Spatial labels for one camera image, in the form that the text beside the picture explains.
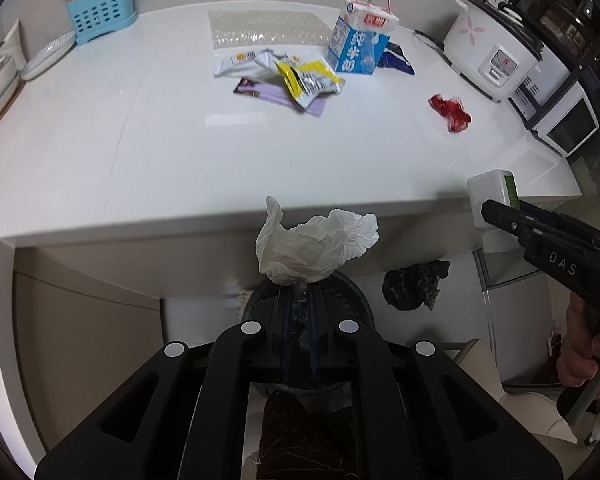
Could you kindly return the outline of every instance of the human hand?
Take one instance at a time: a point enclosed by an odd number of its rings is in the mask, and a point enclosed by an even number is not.
[[[567,334],[562,340],[562,355],[558,359],[558,377],[564,386],[582,386],[598,371],[600,333],[592,337],[584,318],[585,301],[573,292],[567,308]]]

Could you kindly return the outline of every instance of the white tissue paper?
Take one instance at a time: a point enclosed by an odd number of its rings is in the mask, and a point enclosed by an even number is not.
[[[282,209],[267,196],[267,221],[256,240],[258,270],[278,285],[315,283],[347,260],[362,256],[378,241],[376,216],[334,209],[289,230],[280,225]]]

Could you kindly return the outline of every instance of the yellow snack wrapper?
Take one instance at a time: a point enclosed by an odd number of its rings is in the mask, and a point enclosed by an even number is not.
[[[336,76],[325,60],[315,59],[296,65],[279,61],[277,65],[289,93],[304,110],[318,95],[339,94],[344,86],[344,79]]]

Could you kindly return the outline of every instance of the black plastic bag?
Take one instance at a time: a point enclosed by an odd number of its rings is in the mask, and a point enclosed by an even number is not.
[[[415,310],[423,303],[431,310],[440,292],[438,282],[448,276],[450,264],[435,260],[390,270],[382,282],[386,302],[398,310]]]

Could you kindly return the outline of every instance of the rice cooker button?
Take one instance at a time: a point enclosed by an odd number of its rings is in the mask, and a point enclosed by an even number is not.
[[[496,82],[500,81],[500,79],[501,79],[500,74],[497,73],[493,68],[489,70],[489,75]]]

